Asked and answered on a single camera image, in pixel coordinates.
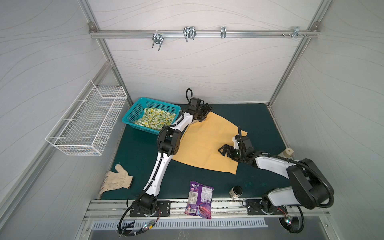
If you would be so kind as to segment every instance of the black cable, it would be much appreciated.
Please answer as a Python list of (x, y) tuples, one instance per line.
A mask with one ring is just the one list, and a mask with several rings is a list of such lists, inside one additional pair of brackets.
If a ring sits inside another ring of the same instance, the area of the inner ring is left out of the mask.
[(170, 127), (174, 127), (176, 126), (176, 124), (172, 124), (172, 125), (168, 125), (168, 126), (163, 126), (163, 128), (160, 130), (158, 136), (157, 136), (157, 140), (156, 140), (156, 144), (157, 144), (157, 149), (159, 150), (160, 152), (160, 158), (163, 158), (163, 151), (161, 150), (160, 148), (160, 135), (163, 131), (167, 130), (168, 128)]
[(181, 119), (176, 123), (176, 125), (177, 124), (179, 124), (179, 123), (181, 123), (181, 121), (184, 119), (184, 112), (182, 111), (182, 110), (180, 110), (180, 112), (179, 113), (181, 113)]
[(134, 225), (135, 225), (135, 221), (133, 221), (133, 222), (127, 224), (127, 225), (126, 225), (125, 227), (123, 227), (121, 230), (126, 230), (126, 229), (129, 228), (129, 227), (134, 227)]
[(300, 227), (299, 227), (298, 230), (292, 230), (292, 229), (288, 230), (290, 233), (300, 233), (304, 229), (304, 215), (303, 215), (303, 211), (301, 210), (301, 208), (299, 206), (297, 206), (297, 208), (300, 211), (301, 224), (300, 224)]
[(277, 159), (280, 159), (280, 160), (283, 160), (283, 161), (286, 161), (286, 162), (289, 162), (289, 163), (293, 163), (293, 164), (298, 165), (298, 166), (300, 166), (302, 168), (305, 168), (308, 172), (312, 173), (321, 182), (321, 184), (323, 184), (323, 186), (325, 187), (325, 190), (328, 193), (328, 197), (329, 197), (328, 203), (326, 203), (326, 204), (319, 204), (319, 205), (317, 205), (317, 207), (328, 208), (328, 207), (331, 207), (333, 205), (333, 203), (334, 203), (334, 197), (333, 197), (334, 192), (329, 187), (328, 183), (326, 181), (324, 181), (324, 179), (317, 172), (315, 172), (312, 168), (310, 168), (309, 166), (305, 165), (304, 163), (301, 163), (301, 162), (298, 162), (298, 161), (295, 161), (295, 160), (291, 160), (289, 158), (280, 157), (280, 156), (276, 156), (276, 155), (270, 155), (270, 154), (269, 155), (260, 154), (260, 155), (253, 156), (249, 162), (255, 160), (257, 157), (265, 157), (265, 156), (273, 157), (273, 158), (277, 158)]
[[(191, 99), (188, 99), (188, 90), (191, 91)], [(193, 96), (192, 89), (188, 88), (188, 89), (185, 91), (185, 96), (187, 97), (188, 104), (190, 104), (191, 101), (192, 101), (192, 96)]]
[(242, 156), (241, 156), (241, 153), (243, 151), (243, 139), (241, 138), (242, 136), (241, 136), (241, 128), (240, 128), (240, 126), (237, 127), (237, 131), (238, 131), (239, 139), (240, 139), (240, 142), (238, 143), (238, 145), (239, 145), (239, 160), (241, 162), (244, 162), (243, 159), (242, 159)]
[(125, 212), (123, 213), (123, 215), (121, 216), (120, 218), (120, 221), (119, 221), (119, 225), (118, 225), (118, 233), (120, 235), (123, 235), (123, 236), (134, 236), (132, 235), (132, 233), (125, 233), (125, 231), (123, 232), (123, 230), (125, 230), (126, 228), (121, 228), (121, 224), (122, 224), (122, 221), (124, 220), (124, 217), (127, 215), (127, 213), (129, 212), (129, 210), (131, 210), (131, 208), (141, 199), (141, 197), (145, 194), (145, 192), (151, 187), (153, 181), (155, 180), (155, 176), (157, 175), (157, 172), (160, 168), (160, 165), (161, 165), (161, 159), (162, 157), (159, 159), (159, 163), (157, 164), (157, 167), (156, 167), (156, 170), (155, 170), (155, 173), (153, 174), (152, 176), (152, 179), (151, 179), (151, 182), (148, 184), (148, 186), (139, 194), (139, 196), (137, 197), (137, 199), (127, 208), (127, 210), (125, 210)]
[(244, 205), (244, 204), (243, 204), (244, 200), (248, 200), (248, 199), (247, 199), (247, 198), (244, 198), (244, 199), (241, 201), (241, 205), (243, 205), (244, 207), (251, 206), (250, 204), (246, 204), (246, 205)]

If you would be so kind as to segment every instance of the yellow cloth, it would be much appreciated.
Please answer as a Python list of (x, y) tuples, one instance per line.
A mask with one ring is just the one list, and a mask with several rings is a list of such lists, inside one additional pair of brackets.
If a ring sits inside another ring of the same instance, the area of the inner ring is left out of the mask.
[(218, 149), (224, 144), (233, 146), (237, 126), (210, 112), (202, 122), (191, 124), (185, 131), (174, 160), (204, 169), (236, 174), (237, 162), (222, 156)]

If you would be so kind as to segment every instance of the white bottle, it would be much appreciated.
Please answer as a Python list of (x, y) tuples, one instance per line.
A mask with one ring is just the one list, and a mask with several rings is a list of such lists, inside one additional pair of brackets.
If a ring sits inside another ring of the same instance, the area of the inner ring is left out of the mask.
[(295, 154), (295, 152), (293, 151), (292, 148), (286, 148), (284, 151), (279, 153), (278, 156), (279, 157), (285, 157), (285, 158), (291, 158), (294, 154)]

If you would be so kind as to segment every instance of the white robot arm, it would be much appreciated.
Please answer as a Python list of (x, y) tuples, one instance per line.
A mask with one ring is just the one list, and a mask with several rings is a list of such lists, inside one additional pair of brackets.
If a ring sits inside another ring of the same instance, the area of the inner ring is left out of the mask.
[(169, 162), (179, 150), (182, 132), (193, 120), (203, 121), (212, 110), (209, 104), (201, 104), (201, 102), (201, 99), (191, 97), (187, 108), (181, 112), (181, 116), (175, 121), (175, 124), (164, 127), (159, 132), (157, 137), (157, 147), (159, 149), (157, 160), (151, 177), (144, 187), (144, 193), (141, 194), (137, 202), (143, 213), (152, 214), (155, 211), (161, 181)]
[(333, 188), (310, 159), (294, 161), (284, 157), (255, 151), (247, 136), (233, 137), (234, 146), (224, 145), (219, 149), (223, 156), (237, 162), (244, 162), (252, 167), (265, 169), (290, 180), (291, 186), (283, 189), (272, 189), (262, 197), (261, 205), (265, 213), (272, 213), (282, 205), (304, 206), (308, 209), (315, 207), (330, 207), (333, 204)]

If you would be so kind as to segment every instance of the white wall panel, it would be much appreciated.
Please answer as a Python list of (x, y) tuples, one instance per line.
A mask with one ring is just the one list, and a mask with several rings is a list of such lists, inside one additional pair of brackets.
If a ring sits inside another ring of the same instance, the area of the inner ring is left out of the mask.
[(272, 109), (298, 159), (335, 189), (342, 239), (382, 239), (384, 2), (331, 4)]
[[(320, 0), (89, 0), (102, 30), (306, 29)], [(297, 46), (290, 39), (108, 40), (136, 101), (184, 103), (192, 88), (209, 103), (268, 102)]]
[(89, 0), (102, 30), (307, 28), (320, 0)]
[(106, 59), (76, 0), (0, 5), (1, 202)]
[(120, 119), (127, 110), (128, 104), (123, 107), (102, 156), (67, 156), (55, 151), (0, 234), (0, 240), (75, 238), (88, 204), (98, 198), (114, 159), (125, 127)]
[(298, 39), (107, 40), (135, 102), (150, 97), (185, 103), (185, 90), (208, 103), (268, 102)]

